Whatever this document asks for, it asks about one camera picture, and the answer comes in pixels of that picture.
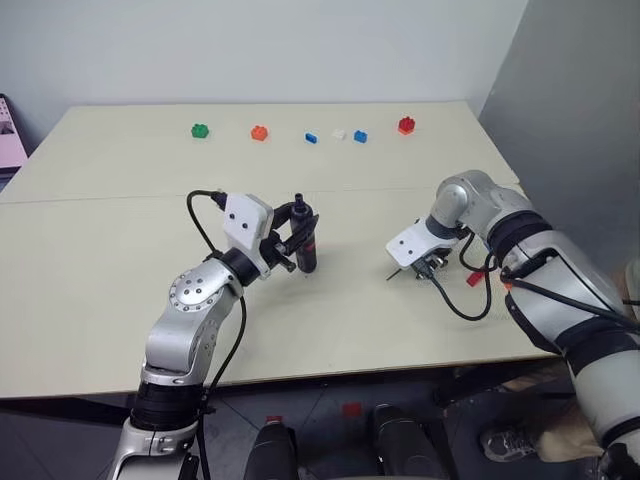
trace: black cable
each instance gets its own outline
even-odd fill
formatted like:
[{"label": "black cable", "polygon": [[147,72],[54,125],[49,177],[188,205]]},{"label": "black cable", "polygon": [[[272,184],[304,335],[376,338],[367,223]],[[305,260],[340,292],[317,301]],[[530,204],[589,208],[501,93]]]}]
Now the black cable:
[{"label": "black cable", "polygon": [[196,440],[198,440],[198,451],[200,452],[200,467],[202,468],[202,478],[204,480],[211,480],[209,460],[207,459],[207,449],[205,448],[204,422],[202,421],[202,417],[200,417],[200,420],[198,421],[198,428],[196,429]]},{"label": "black cable", "polygon": [[191,217],[191,220],[193,221],[196,228],[198,229],[198,232],[200,232],[200,235],[202,236],[203,240],[205,241],[207,246],[211,249],[213,257],[220,258],[222,256],[222,252],[213,245],[213,242],[209,239],[209,235],[207,235],[207,232],[204,231],[204,228],[202,228],[202,225],[200,225],[200,222],[198,221],[198,217],[196,217],[196,214],[193,210],[194,197],[211,198],[211,196],[214,193],[215,192],[211,192],[208,190],[194,190],[192,192],[189,192],[189,194],[187,195],[187,210],[189,211],[189,216]]},{"label": "black cable", "polygon": [[640,325],[636,325],[634,322],[629,320],[628,318],[620,315],[619,313],[612,312],[611,310],[605,310],[603,308],[594,307],[593,305],[589,305],[588,303],[580,302],[578,300],[574,300],[573,298],[565,297],[564,295],[560,295],[559,293],[552,292],[551,290],[547,290],[546,288],[539,287],[538,285],[534,285],[533,283],[525,282],[524,280],[520,280],[518,278],[508,278],[506,277],[503,280],[505,283],[510,283],[514,287],[522,288],[524,290],[529,290],[530,292],[537,293],[538,295],[542,295],[543,297],[550,298],[551,300],[555,300],[556,302],[563,303],[573,308],[577,308],[579,310],[583,310],[585,312],[593,313],[594,315],[598,315],[603,318],[608,318],[613,322],[617,323],[621,327],[631,330],[631,331],[640,331]]},{"label": "black cable", "polygon": [[447,295],[447,292],[444,290],[444,287],[435,278],[435,276],[431,275],[429,277],[429,280],[431,280],[431,282],[438,289],[438,291],[440,292],[440,295],[442,295],[442,299],[445,301],[447,306],[453,311],[453,313],[455,313],[461,318],[464,318],[465,320],[469,320],[470,322],[482,320],[484,317],[487,316],[487,314],[489,313],[489,310],[491,310],[491,276],[489,275],[489,271],[490,271],[489,264],[491,263],[492,257],[493,257],[493,254],[489,253],[487,255],[487,258],[484,261],[484,268],[482,270],[479,270],[481,272],[484,272],[484,283],[487,291],[487,303],[485,304],[484,310],[482,310],[482,312],[479,313],[478,315],[467,315],[466,313],[462,313],[460,310],[458,310],[456,306],[453,304],[453,302],[451,301],[451,299],[449,298],[449,295]]},{"label": "black cable", "polygon": [[240,297],[240,308],[242,310],[242,319],[240,320],[240,330],[238,331],[238,336],[236,337],[236,341],[233,344],[233,347],[231,347],[231,350],[229,351],[227,358],[225,358],[224,362],[222,362],[222,365],[220,365],[220,368],[218,369],[218,373],[216,373],[216,376],[213,377],[213,381],[211,382],[211,385],[209,385],[209,388],[207,389],[207,398],[211,395],[213,390],[218,385],[220,378],[222,378],[224,371],[229,366],[229,363],[231,363],[231,359],[236,354],[236,351],[240,346],[240,342],[242,341],[242,337],[244,336],[244,330],[247,327],[247,304],[244,301],[244,297]]},{"label": "black cable", "polygon": [[211,384],[206,390],[204,395],[203,406],[200,413],[200,418],[198,421],[198,428],[196,430],[196,439],[198,440],[198,451],[200,452],[200,466],[202,468],[202,478],[204,480],[211,480],[211,471],[209,470],[209,461],[207,460],[207,449],[205,448],[205,439],[204,439],[204,415],[208,413],[207,404],[209,402],[209,397],[215,390],[220,378],[224,374],[224,371],[231,363],[231,359],[235,355],[238,347],[240,346],[240,342],[242,341],[242,337],[244,336],[244,331],[247,327],[247,304],[244,301],[244,297],[240,297],[240,308],[242,310],[242,319],[240,320],[240,330],[238,331],[238,336],[236,337],[236,341],[234,342],[231,350],[227,354],[227,358],[224,359],[222,365],[218,369],[216,376],[213,377]]},{"label": "black cable", "polygon": [[[466,243],[464,244],[464,246],[460,249],[460,253],[458,254],[458,259],[460,260],[460,264],[466,268],[467,270],[471,270],[472,272],[485,272],[485,267],[474,267],[471,266],[467,263],[467,261],[464,259],[464,255],[465,253],[467,253],[467,250],[469,249],[469,247],[471,246],[471,243],[473,242],[473,239],[476,238],[476,234],[471,232],[469,234],[469,237],[467,238]],[[495,261],[493,266],[489,269],[490,272],[493,272],[494,270],[496,270],[498,268],[498,262]]]}]

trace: sneaker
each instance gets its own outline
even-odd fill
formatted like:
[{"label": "sneaker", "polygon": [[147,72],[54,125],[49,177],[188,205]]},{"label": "sneaker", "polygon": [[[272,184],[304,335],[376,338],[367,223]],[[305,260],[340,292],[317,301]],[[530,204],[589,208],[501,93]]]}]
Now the sneaker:
[{"label": "sneaker", "polygon": [[492,462],[514,462],[536,453],[526,432],[515,427],[487,430],[480,435],[480,444]]}]

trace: beige table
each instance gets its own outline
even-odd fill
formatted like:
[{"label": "beige table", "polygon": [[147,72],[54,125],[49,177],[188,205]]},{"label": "beige table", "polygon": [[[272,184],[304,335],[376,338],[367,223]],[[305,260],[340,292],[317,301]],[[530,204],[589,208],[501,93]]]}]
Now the beige table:
[{"label": "beige table", "polygon": [[[405,114],[418,125],[409,137],[395,131]],[[212,136],[192,139],[195,122]],[[270,128],[266,143],[247,138],[254,124]],[[336,140],[334,128],[366,130],[369,142]],[[497,281],[492,313],[477,323],[408,272],[385,282],[386,241],[429,209],[442,179],[469,168],[517,184],[463,103],[72,109],[0,194],[0,397],[137,387],[169,283],[207,253],[184,207],[198,187],[273,205],[302,191],[320,213],[318,270],[280,269],[247,290],[247,332],[223,382],[540,356]],[[206,201],[197,209],[224,246],[220,212]],[[484,292],[465,278],[454,260],[442,272],[460,308],[480,311]]]}]

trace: white wall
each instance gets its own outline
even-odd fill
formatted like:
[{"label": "white wall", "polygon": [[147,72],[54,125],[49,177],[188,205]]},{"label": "white wall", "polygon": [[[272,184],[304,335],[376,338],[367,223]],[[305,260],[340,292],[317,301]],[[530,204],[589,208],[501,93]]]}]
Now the white wall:
[{"label": "white wall", "polygon": [[102,103],[469,100],[527,0],[2,0],[0,91],[37,144]]}]

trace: robotic arm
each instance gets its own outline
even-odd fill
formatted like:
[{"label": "robotic arm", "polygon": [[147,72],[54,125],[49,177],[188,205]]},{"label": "robotic arm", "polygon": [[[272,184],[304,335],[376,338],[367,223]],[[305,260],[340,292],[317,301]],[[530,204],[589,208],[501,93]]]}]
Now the robotic arm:
[{"label": "robotic arm", "polygon": [[[301,194],[275,210],[252,195],[213,192],[224,210],[230,249],[187,270],[169,288],[167,306],[146,344],[141,382],[125,421],[109,477],[116,479],[195,479],[198,458],[189,453],[206,408],[204,382],[218,330],[244,288],[266,279],[296,253],[300,268],[316,265],[313,215]],[[290,221],[292,235],[276,232]]]},{"label": "robotic arm", "polygon": [[534,345],[566,360],[596,438],[617,459],[613,468],[637,475],[619,478],[640,478],[640,336],[615,286],[526,198],[475,170],[442,182],[430,215],[387,251],[401,269],[428,277],[467,229],[511,284],[506,305],[516,323]]}]

